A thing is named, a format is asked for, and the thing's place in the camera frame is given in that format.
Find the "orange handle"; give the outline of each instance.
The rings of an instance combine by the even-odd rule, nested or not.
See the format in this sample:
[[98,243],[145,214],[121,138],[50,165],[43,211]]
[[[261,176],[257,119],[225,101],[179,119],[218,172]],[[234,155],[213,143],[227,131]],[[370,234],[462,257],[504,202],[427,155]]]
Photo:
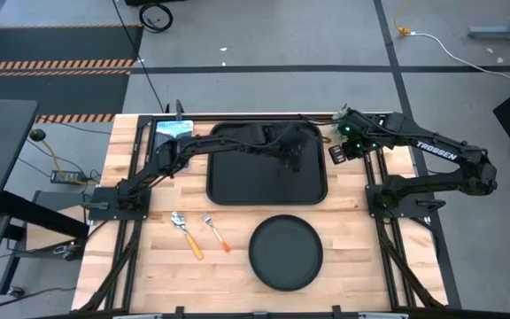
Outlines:
[[231,247],[229,247],[228,244],[226,244],[225,241],[223,241],[223,240],[221,241],[221,246],[223,247],[223,250],[226,251],[226,253],[231,252]]
[[194,241],[194,238],[190,234],[186,234],[186,240],[188,240],[188,243],[190,244],[190,247],[192,248],[192,252],[194,252],[194,255],[196,258],[198,258],[199,261],[201,261],[204,258],[204,254],[202,251],[200,251],[200,248],[198,248],[198,245],[196,245],[196,242]]

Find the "wooden table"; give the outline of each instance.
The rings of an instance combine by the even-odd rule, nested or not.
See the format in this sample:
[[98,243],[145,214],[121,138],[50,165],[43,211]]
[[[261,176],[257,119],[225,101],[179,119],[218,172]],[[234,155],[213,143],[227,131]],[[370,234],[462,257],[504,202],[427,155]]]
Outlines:
[[[128,176],[137,117],[118,114],[115,118],[103,186],[113,186]],[[196,121],[194,134],[209,134],[216,123]],[[324,136],[329,136],[331,127],[321,129]],[[352,160],[335,166],[328,156],[330,146],[324,145],[328,196],[315,206],[218,206],[205,193],[206,155],[194,157],[189,171],[155,187],[149,219],[143,223],[130,312],[173,313],[177,306],[185,306],[187,313],[329,312],[333,305],[340,305],[343,311],[389,310],[375,223],[367,213],[364,162]],[[408,148],[385,151],[390,174],[414,175]],[[379,183],[376,162],[374,167]],[[182,232],[171,223],[173,211],[186,216],[187,227],[204,253],[202,261],[194,257]],[[206,227],[200,216],[203,211],[210,213],[232,247],[231,253],[221,249]],[[320,235],[324,248],[320,274],[296,292],[278,292],[264,285],[249,263],[251,233],[276,214],[293,214],[308,221]],[[109,221],[87,244],[73,308],[88,301],[110,270],[118,225],[119,222]],[[411,269],[433,296],[445,303],[431,235],[408,220],[401,220],[400,227]],[[396,267],[393,271],[399,300],[404,305],[400,274]],[[121,273],[114,306],[120,305],[124,282],[125,274]]]

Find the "yellow cable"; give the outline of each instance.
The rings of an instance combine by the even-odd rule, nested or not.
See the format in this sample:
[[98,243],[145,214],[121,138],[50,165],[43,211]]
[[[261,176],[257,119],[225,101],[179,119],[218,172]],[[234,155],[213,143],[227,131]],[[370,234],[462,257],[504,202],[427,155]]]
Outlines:
[[52,156],[52,160],[54,161],[54,166],[57,167],[57,170],[62,175],[62,177],[64,177],[66,180],[69,180],[70,182],[77,183],[79,185],[84,185],[84,186],[88,185],[88,182],[82,182],[82,181],[70,179],[70,177],[62,170],[62,168],[60,168],[60,165],[58,164],[58,161],[57,161],[57,156],[54,154],[54,151],[50,148],[50,145],[48,143],[46,143],[45,141],[42,141],[42,143],[49,150],[50,155]]
[[397,24],[397,19],[400,16],[400,14],[405,9],[406,0],[403,0],[403,2],[400,4],[400,7],[398,7],[397,13],[395,13],[395,19],[393,20],[393,25],[395,25],[395,28],[398,30],[398,32],[401,35],[410,35],[413,30],[406,28],[406,27],[399,27]]

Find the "gray floor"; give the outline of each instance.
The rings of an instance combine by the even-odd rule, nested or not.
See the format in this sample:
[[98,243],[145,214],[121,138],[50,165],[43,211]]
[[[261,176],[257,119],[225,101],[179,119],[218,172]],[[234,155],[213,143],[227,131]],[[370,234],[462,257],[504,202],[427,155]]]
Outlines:
[[[388,23],[400,1],[382,1]],[[148,66],[387,66],[389,60],[371,1],[365,0],[188,0],[170,3],[174,25],[165,34],[145,33],[141,54]],[[136,10],[120,4],[127,23]],[[399,23],[439,37],[457,56],[480,65],[510,66],[510,42],[473,41],[468,27],[505,25],[510,1],[409,0]],[[7,0],[0,25],[80,25],[118,23],[109,0]],[[426,38],[395,40],[403,66],[456,66],[437,43]],[[510,140],[491,110],[510,96],[510,82],[488,74],[404,74],[415,119],[424,127],[490,150],[499,189],[485,198],[438,195],[445,240],[462,306],[510,311]],[[389,73],[155,74],[161,99],[179,98],[187,112],[335,111],[344,103],[363,111],[399,111]],[[143,75],[131,75],[124,113],[158,112]],[[82,124],[111,129],[111,124]],[[42,125],[59,156],[88,173],[103,166],[107,136]],[[50,172],[52,164],[31,145],[21,158]],[[447,163],[427,156],[429,168]],[[36,190],[81,191],[51,185],[18,163],[6,188],[25,198]],[[4,261],[0,261],[0,274]],[[35,292],[76,284],[78,261],[22,261],[13,284]],[[56,292],[0,308],[0,317],[65,313],[70,292]]]

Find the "caster wheel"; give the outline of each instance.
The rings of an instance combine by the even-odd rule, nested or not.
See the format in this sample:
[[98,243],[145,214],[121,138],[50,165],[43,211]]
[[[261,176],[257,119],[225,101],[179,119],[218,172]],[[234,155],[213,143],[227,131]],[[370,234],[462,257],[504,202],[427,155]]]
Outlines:
[[25,291],[20,289],[19,287],[9,287],[7,291],[8,296],[12,296],[13,298],[21,298],[25,295]]

